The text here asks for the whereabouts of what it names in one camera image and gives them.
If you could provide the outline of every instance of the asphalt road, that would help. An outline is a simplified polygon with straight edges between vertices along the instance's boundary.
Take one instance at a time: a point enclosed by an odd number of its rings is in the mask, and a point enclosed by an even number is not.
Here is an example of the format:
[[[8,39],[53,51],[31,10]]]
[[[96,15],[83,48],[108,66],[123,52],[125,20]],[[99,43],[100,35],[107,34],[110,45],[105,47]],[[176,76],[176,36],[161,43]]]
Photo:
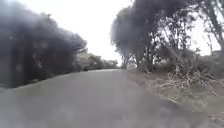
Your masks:
[[[1,93],[0,128],[208,128],[208,122],[144,93],[125,71],[104,70]]]

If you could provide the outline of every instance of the sky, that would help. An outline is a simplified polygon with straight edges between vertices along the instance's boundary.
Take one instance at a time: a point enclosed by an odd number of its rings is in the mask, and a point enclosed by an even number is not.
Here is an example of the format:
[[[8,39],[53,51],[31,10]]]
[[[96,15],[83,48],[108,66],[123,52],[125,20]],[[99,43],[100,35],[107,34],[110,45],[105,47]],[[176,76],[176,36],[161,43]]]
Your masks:
[[[120,60],[110,42],[110,28],[117,13],[131,0],[17,0],[37,13],[48,13],[66,30],[87,40],[88,51],[103,59]]]

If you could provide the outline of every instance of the roadside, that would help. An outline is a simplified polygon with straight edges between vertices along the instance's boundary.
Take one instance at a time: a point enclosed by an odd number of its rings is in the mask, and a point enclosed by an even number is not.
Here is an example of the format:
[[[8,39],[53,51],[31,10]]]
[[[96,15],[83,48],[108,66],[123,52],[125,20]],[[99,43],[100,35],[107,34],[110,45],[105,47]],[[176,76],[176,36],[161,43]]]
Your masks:
[[[207,113],[210,120],[224,126],[224,80],[206,87],[186,86],[184,80],[166,73],[145,74],[134,68],[127,72],[129,79],[148,93],[168,98],[191,111]]]

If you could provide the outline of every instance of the grass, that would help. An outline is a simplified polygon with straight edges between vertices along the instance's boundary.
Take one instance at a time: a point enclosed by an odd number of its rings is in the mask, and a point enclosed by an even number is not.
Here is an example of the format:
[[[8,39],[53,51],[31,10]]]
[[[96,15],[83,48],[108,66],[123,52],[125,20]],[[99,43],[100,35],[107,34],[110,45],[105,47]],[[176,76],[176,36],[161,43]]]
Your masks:
[[[191,111],[204,112],[224,126],[224,79],[207,79],[200,74],[179,79],[167,73],[128,70],[128,76],[148,93],[166,97]]]

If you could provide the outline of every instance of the road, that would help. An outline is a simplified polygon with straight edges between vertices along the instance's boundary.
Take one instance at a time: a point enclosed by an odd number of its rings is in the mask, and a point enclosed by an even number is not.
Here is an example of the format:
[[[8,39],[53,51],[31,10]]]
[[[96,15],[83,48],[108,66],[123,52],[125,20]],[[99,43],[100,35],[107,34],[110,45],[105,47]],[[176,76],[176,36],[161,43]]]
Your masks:
[[[122,70],[75,73],[0,94],[1,128],[208,128],[206,116],[146,94]]]

